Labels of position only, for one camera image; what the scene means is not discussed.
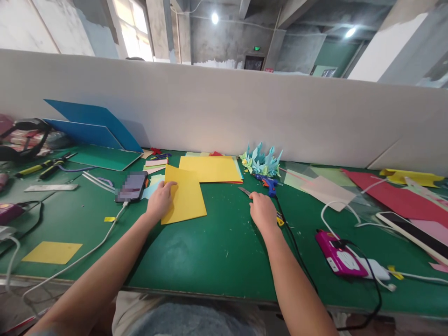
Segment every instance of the blue foam board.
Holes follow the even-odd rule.
[[[123,149],[106,126],[75,123],[72,121],[43,119],[57,131],[64,132],[77,143]]]
[[[125,150],[143,153],[137,140],[108,109],[86,104],[44,99],[69,121],[105,126],[117,138]]]

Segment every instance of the green wall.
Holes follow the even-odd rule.
[[[315,65],[337,67],[333,77],[339,78],[349,65],[358,47],[359,44],[325,41],[319,55],[317,55]]]

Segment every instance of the pink device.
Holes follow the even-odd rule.
[[[340,249],[333,246],[333,242],[337,241],[337,238],[331,232],[320,231],[316,234],[316,240],[328,264],[336,275],[360,278],[369,275],[367,270],[349,249]]]

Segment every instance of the person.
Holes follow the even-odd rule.
[[[111,335],[111,305],[150,233],[172,203],[175,182],[160,182],[147,211],[92,265],[26,335]],[[251,193],[250,213],[266,244],[275,292],[289,333],[338,335],[319,296],[292,254],[271,199]],[[140,297],[120,314],[114,335],[265,335],[263,322],[225,301]]]

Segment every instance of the floor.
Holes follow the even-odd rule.
[[[29,299],[34,302],[38,312],[43,311],[53,305],[55,300],[64,293],[67,287],[60,285],[50,285],[46,288],[38,288],[31,292]],[[28,319],[33,315],[32,311],[21,300],[21,295],[28,288],[16,288],[14,294],[6,293],[4,287],[0,287],[0,335],[4,332]],[[262,311],[268,335],[288,336],[286,324],[277,317],[275,312]],[[345,320],[341,314],[333,314],[339,320]],[[352,315],[348,318],[347,324],[356,325],[363,321],[360,315]],[[20,330],[9,333],[8,336],[19,335]],[[343,336],[401,336],[401,335],[448,335],[448,322],[431,321],[411,316],[396,317],[395,324],[374,321],[368,328],[352,331],[351,334],[341,333]]]

